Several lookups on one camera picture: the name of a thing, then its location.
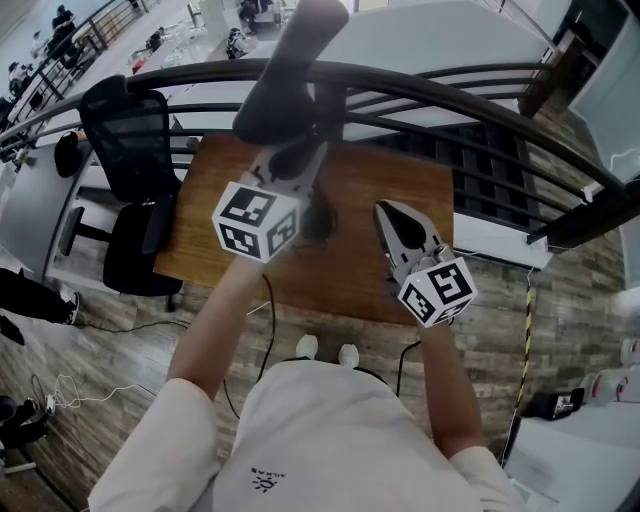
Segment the white box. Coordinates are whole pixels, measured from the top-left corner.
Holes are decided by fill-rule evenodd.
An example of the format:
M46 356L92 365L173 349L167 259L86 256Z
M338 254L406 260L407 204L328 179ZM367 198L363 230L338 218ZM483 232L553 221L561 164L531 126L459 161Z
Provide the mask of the white box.
M462 258L410 274L398 299L422 325L430 327L459 315L478 295Z
M223 249L267 263L300 232L298 199L230 182L213 212Z

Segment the wooden tabletop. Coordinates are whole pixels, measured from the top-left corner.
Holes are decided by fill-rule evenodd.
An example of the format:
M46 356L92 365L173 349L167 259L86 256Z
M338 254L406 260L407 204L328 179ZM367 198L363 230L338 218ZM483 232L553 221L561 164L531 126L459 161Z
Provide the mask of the wooden tabletop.
M233 135L214 134L200 144L184 180L160 274L214 287L233 254L222 250L211 215L229 181L238 181L259 151ZM373 222L376 201L406 203L431 218L453 242L450 170L426 160L377 149L334 145L321 170L322 190L338 216L326 246L289 250L268 268L275 300L314 311L413 324L389 295L389 263ZM268 298L267 290L261 291Z

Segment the black mesh chair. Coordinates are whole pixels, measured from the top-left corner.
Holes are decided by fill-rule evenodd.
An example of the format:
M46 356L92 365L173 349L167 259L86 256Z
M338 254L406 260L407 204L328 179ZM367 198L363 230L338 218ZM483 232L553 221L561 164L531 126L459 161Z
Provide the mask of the black mesh chair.
M130 95L124 76L113 76L84 94L80 119L111 191L132 203L121 210L111 233L104 284L131 295L177 293L182 281L153 272L180 189L171 162L167 101L157 91Z

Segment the white t-shirt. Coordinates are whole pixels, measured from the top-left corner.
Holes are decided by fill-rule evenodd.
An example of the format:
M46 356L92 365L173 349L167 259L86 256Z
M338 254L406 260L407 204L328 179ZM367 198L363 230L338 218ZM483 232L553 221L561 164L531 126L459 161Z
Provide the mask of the white t-shirt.
M493 455L446 460L388 386L316 361L275 365L249 393L231 457L211 400L171 380L103 477L92 512L524 510Z

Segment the white plug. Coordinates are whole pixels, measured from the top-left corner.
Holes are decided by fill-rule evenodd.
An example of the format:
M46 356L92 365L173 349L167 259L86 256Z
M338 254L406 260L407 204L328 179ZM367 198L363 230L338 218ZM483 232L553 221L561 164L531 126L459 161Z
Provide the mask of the white plug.
M47 414L53 416L56 413L56 400L53 395L47 395Z

